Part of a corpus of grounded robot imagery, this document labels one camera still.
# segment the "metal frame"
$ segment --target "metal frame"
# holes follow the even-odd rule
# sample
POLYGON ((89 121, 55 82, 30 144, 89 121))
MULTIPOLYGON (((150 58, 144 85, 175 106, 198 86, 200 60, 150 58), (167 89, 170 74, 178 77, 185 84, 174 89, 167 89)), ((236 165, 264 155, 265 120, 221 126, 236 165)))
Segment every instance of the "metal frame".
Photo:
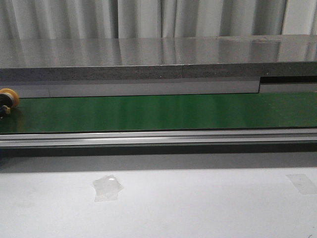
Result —
POLYGON ((286 141, 317 141, 317 128, 0 135, 0 147, 286 141))

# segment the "conveyor belt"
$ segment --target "conveyor belt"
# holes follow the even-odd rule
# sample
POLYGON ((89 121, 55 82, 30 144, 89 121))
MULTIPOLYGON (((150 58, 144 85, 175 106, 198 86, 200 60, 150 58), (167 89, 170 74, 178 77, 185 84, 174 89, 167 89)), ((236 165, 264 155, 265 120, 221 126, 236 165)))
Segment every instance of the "conveyor belt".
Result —
POLYGON ((22 99, 0 133, 316 127, 317 93, 22 99))

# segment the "green conveyor belt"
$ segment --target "green conveyor belt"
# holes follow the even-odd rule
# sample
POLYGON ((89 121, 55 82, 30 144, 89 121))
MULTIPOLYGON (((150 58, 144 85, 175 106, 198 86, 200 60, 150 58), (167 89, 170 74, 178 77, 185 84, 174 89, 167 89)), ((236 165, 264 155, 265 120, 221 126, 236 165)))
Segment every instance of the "green conveyor belt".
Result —
POLYGON ((21 99, 0 133, 317 126, 317 93, 21 99))

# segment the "white curtain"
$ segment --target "white curtain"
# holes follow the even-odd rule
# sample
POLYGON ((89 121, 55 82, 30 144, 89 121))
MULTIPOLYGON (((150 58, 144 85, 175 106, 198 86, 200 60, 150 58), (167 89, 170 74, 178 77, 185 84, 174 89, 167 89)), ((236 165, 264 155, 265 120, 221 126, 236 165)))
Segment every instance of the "white curtain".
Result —
POLYGON ((317 0, 0 0, 0 39, 316 34, 317 0))

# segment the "tape piece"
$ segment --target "tape piece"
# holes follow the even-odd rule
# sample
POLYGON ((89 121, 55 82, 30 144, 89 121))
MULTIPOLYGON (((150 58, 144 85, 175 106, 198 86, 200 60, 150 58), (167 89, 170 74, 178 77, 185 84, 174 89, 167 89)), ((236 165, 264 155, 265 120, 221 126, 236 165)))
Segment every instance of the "tape piece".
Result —
POLYGON ((113 175, 93 181, 93 187, 96 190, 95 202, 116 201, 118 193, 123 190, 123 186, 113 175))
POLYGON ((306 175, 286 175, 302 195, 317 194, 317 186, 306 175))

